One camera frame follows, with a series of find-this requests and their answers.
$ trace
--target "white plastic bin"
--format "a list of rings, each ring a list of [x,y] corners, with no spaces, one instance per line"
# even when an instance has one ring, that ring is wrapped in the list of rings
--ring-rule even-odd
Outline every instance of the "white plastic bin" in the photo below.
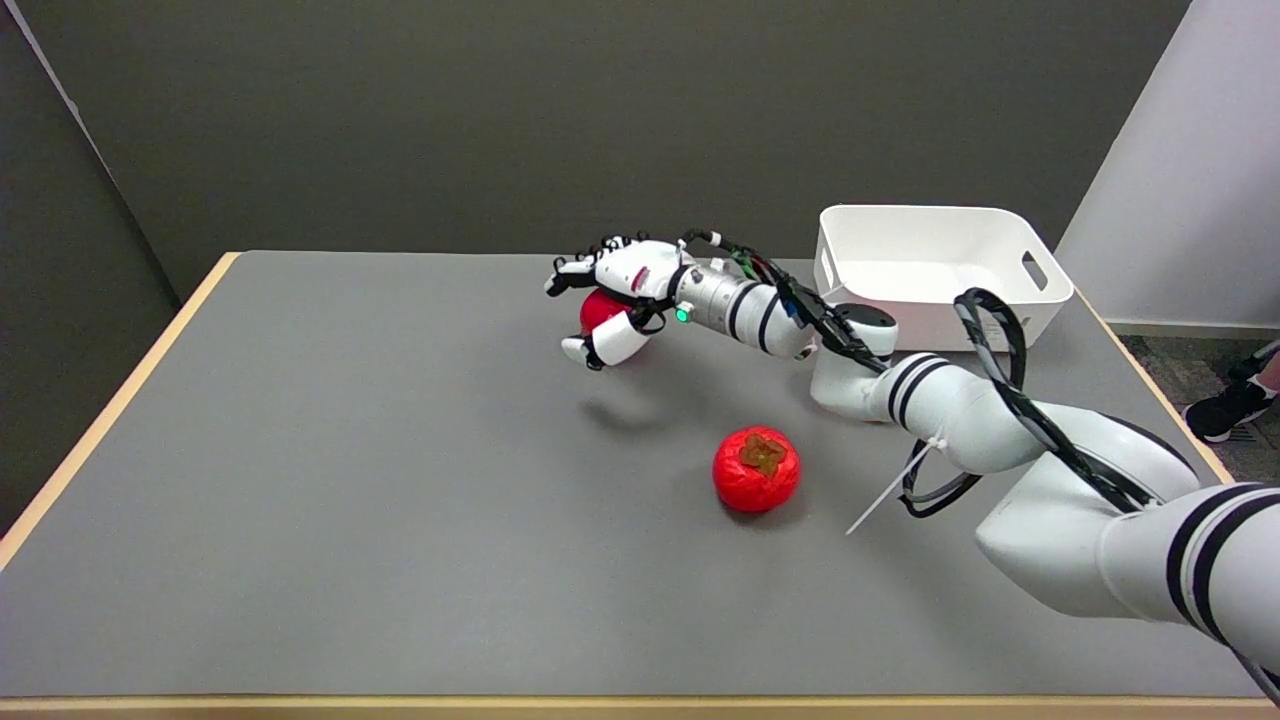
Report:
[[[995,208],[836,205],[819,218],[818,291],[893,315],[899,350],[973,350],[952,301],[970,287],[998,295],[1032,345],[1075,288],[1023,218]],[[993,350],[1007,350],[984,316]]]

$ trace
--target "black shoe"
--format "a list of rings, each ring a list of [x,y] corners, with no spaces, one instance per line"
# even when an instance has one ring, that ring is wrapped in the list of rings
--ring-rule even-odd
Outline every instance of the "black shoe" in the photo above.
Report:
[[[1262,415],[1275,398],[1267,397],[1262,386],[1248,380],[1231,383],[1217,397],[1201,400],[1183,410],[1183,419],[1192,434],[1204,442],[1224,442],[1231,428]]]

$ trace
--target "wooden table edge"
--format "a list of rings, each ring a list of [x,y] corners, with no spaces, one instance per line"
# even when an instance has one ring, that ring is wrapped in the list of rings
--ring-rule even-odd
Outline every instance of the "wooden table edge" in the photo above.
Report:
[[[1187,436],[1187,441],[1192,443],[1192,447],[1196,448],[1196,452],[1199,452],[1199,456],[1201,459],[1204,460],[1204,464],[1207,464],[1210,469],[1213,470],[1213,474],[1217,475],[1219,482],[1221,482],[1222,484],[1234,483],[1235,478],[1231,477],[1231,473],[1230,470],[1226,469],[1226,465],[1222,465],[1222,460],[1217,455],[1215,455],[1213,451],[1210,450],[1207,445],[1204,445],[1203,442],[1201,442],[1199,438],[1192,434],[1190,428],[1188,428],[1187,423],[1183,420],[1181,413],[1179,413],[1174,407],[1172,402],[1169,402],[1169,397],[1165,396],[1165,392],[1160,389],[1160,386],[1157,386],[1155,380],[1151,379],[1151,375],[1147,373],[1147,369],[1143,368],[1140,364],[1138,364],[1138,360],[1135,360],[1133,354],[1129,352],[1129,348],[1125,347],[1123,342],[1120,342],[1120,338],[1116,336],[1115,331],[1111,329],[1111,325],[1102,319],[1102,315],[1098,315],[1098,311],[1093,309],[1093,304],[1089,302],[1089,299],[1084,297],[1084,295],[1080,293],[1079,290],[1076,290],[1075,293],[1080,296],[1080,300],[1084,302],[1084,306],[1089,309],[1089,313],[1093,314],[1094,319],[1097,319],[1098,323],[1102,325],[1102,328],[1106,329],[1107,337],[1111,338],[1111,342],[1114,342],[1116,347],[1120,348],[1120,352],[1124,354],[1125,359],[1129,360],[1129,364],[1133,365],[1133,369],[1138,373],[1138,377],[1142,378],[1142,382],[1147,383],[1147,388],[1151,389],[1152,395],[1156,396],[1156,400],[1160,401],[1160,405],[1164,406],[1165,411],[1169,413],[1169,415],[1174,419],[1174,424],[1178,425],[1178,429],[1181,430],[1184,436]]]
[[[31,505],[0,538],[0,571],[13,560],[22,543],[31,536],[45,512],[52,506],[97,443],[128,406],[133,396],[164,359],[200,306],[212,293],[239,252],[224,254],[209,272],[191,299],[182,306],[156,342],[115,392]],[[1181,416],[1161,392],[1151,375],[1134,360],[1111,327],[1093,305],[1080,295],[1093,318],[1103,327],[1111,342],[1147,384],[1161,406],[1224,483],[1235,482],[1221,460],[1201,443],[1181,421]],[[1263,698],[1178,698],[1178,697],[1092,697],[1092,696],[876,696],[876,697],[360,697],[360,696],[207,696],[207,697],[83,697],[83,698],[0,698],[0,715],[6,717],[264,717],[298,712],[338,715],[360,720],[381,720],[408,715],[448,720],[471,717],[516,717],[554,715],[556,717],[636,717],[680,712],[698,717],[767,717],[787,712],[788,717],[824,720],[828,717],[988,719],[1036,715],[1046,720],[1078,717],[1087,714],[1105,717],[1224,717],[1224,710],[1235,710],[1231,717],[1268,716],[1272,705]]]
[[[1190,717],[1271,717],[1262,698],[1075,697],[1075,696],[876,696],[876,697],[90,697],[0,700],[0,717],[170,717],[274,719],[343,717],[355,720],[564,719],[626,720],[678,716],[690,719],[787,720],[1066,720],[1119,717],[1183,720]]]
[[[36,493],[36,497],[31,501],[27,509],[23,510],[22,515],[18,516],[18,520],[12,528],[9,528],[9,532],[4,536],[4,538],[0,538],[0,571],[4,571],[5,566],[9,565],[9,561],[13,560],[13,556],[18,553],[22,543],[27,542],[32,530],[35,530],[40,520],[45,518],[45,512],[49,512],[49,509],[58,500],[58,496],[67,489],[67,486],[70,484],[76,473],[79,471],[81,466],[84,465],[84,461],[88,460],[88,456],[92,455],[93,450],[97,447],[97,443],[101,442],[102,437],[106,436],[106,432],[111,429],[113,424],[115,424],[116,418],[124,413],[129,401],[133,400],[134,395],[137,395],[138,388],[142,387],[142,383],[147,382],[147,378],[151,377],[151,372],[155,370],[156,365],[160,364],[160,360],[164,359],[165,352],[173,347],[173,343],[178,340],[178,336],[182,334],[187,323],[189,323],[196,315],[196,311],[200,310],[205,299],[207,299],[209,293],[214,291],[214,287],[216,287],[218,282],[223,279],[223,275],[227,274],[227,269],[232,266],[232,263],[234,263],[238,256],[239,252],[227,252],[219,258],[214,269],[209,272],[204,281],[201,281],[200,287],[196,288],[196,292],[191,295],[191,299],[182,306],[182,310],[178,310],[174,319],[170,320],[169,325],[163,333],[160,333],[160,337],[151,346],[151,350],[147,350],[147,354],[142,356],[138,365],[133,368],[133,372],[129,373],[129,377],[124,380],[124,384],[120,386],[120,389],[115,391],[115,395],[111,396],[106,407],[99,413],[93,424],[84,430],[84,434],[81,436],[79,441],[76,442],[76,446],[72,447],[72,451],[63,459],[61,464],[58,465],[58,469],[54,470],[54,474],[50,475],[49,480],[40,488],[40,492]]]

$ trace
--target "white cable tie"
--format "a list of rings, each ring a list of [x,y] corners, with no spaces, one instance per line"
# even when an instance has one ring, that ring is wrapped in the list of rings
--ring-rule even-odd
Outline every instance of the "white cable tie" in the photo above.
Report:
[[[879,497],[876,498],[876,502],[872,502],[872,506],[868,507],[856,520],[854,520],[854,524],[850,525],[847,530],[845,530],[845,537],[854,534],[854,530],[858,529],[858,525],[861,525],[863,521],[870,518],[872,512],[874,512],[876,509],[881,506],[881,503],[888,500],[888,496],[890,493],[893,492],[893,488],[896,488],[899,483],[902,482],[902,478],[905,478],[908,473],[910,473],[913,469],[915,469],[916,465],[924,461],[924,456],[928,455],[931,450],[933,450],[934,447],[946,447],[946,442],[947,441],[938,439],[937,437],[931,437],[929,439],[924,441],[924,450],[916,452],[914,457],[906,461],[906,466],[902,468],[902,471],[899,473],[897,477],[890,480],[888,487],[884,488],[884,492],[882,492]]]

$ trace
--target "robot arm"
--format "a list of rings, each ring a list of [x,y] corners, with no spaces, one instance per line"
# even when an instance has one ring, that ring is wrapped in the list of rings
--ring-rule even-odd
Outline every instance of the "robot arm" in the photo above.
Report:
[[[1000,382],[932,354],[877,375],[824,347],[810,393],[829,411],[932,441],[963,478],[1030,464],[975,533],[1001,573],[1068,615],[1196,628],[1235,651],[1268,697],[1280,697],[1280,678],[1265,670],[1280,667],[1270,606],[1280,593],[1271,571],[1280,488],[1202,489],[1187,460],[1149,432],[1093,410],[1028,401],[1110,488],[1098,492],[1052,452],[1055,441],[1039,425],[1009,406]],[[913,491],[904,487],[909,509]],[[1121,509],[1117,496],[1137,500]]]
[[[684,242],[727,250],[754,278],[696,264]],[[810,395],[858,420],[895,423],[963,471],[916,495],[904,473],[902,502],[924,518],[959,498],[983,474],[1028,469],[977,529],[986,557],[1048,607],[1082,618],[1135,618],[1189,625],[1230,647],[1280,705],[1280,596],[1272,571],[1280,547],[1280,488],[1199,488],[1172,447],[1153,434],[1080,407],[1021,393],[1021,325],[997,297],[973,290],[956,311],[986,378],[932,354],[890,368],[897,325],[867,306],[828,307],[814,291],[758,252],[717,233],[690,231],[680,245],[616,240],[589,258],[557,264],[549,295],[603,287],[632,307],[590,336],[566,338],[571,357],[593,369],[630,356],[652,334],[654,314],[712,328],[771,355],[795,356],[820,338]],[[1011,377],[987,346],[977,307],[1001,322]]]

